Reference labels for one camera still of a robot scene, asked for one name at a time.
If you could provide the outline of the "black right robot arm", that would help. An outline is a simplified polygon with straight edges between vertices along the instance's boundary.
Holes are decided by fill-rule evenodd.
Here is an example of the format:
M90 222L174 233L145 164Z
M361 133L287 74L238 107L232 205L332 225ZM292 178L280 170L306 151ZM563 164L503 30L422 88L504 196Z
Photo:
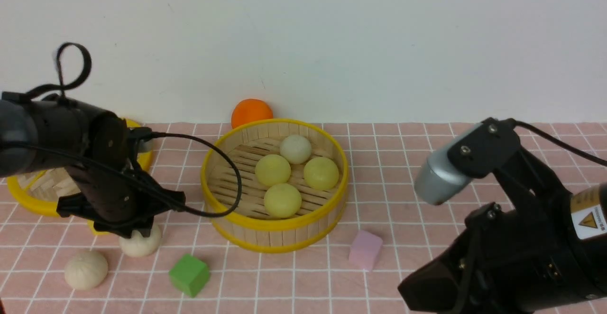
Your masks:
M525 223L498 204L397 287L408 308L431 314L533 314L606 297L606 185L564 193Z

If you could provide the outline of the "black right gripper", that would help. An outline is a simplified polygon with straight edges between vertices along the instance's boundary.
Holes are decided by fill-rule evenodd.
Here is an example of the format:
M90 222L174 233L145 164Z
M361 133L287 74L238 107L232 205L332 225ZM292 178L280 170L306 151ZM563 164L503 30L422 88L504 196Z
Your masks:
M437 258L397 290L433 314L532 314L606 297L606 185L517 195L483 206Z

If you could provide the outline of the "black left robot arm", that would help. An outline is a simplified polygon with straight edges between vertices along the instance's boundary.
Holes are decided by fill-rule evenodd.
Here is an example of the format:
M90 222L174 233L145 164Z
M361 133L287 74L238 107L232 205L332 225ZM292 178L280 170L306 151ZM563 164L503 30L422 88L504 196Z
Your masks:
M79 192L61 196L61 217L93 221L96 230L147 238L156 215L180 210L181 191L165 189L137 161L139 144L152 139L147 127L57 94L38 102L1 100L1 176L64 169Z

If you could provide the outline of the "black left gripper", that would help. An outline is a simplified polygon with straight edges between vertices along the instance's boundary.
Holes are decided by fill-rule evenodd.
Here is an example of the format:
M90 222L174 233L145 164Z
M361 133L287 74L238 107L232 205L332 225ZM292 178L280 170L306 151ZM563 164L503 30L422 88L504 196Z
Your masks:
M98 231L138 231L149 238L156 215L174 210L156 196L131 184L143 182L152 162L151 141L136 141L128 120L105 115L93 121L85 161L65 167L80 193L59 197L56 213L91 220ZM160 193L184 205L183 191L161 188Z

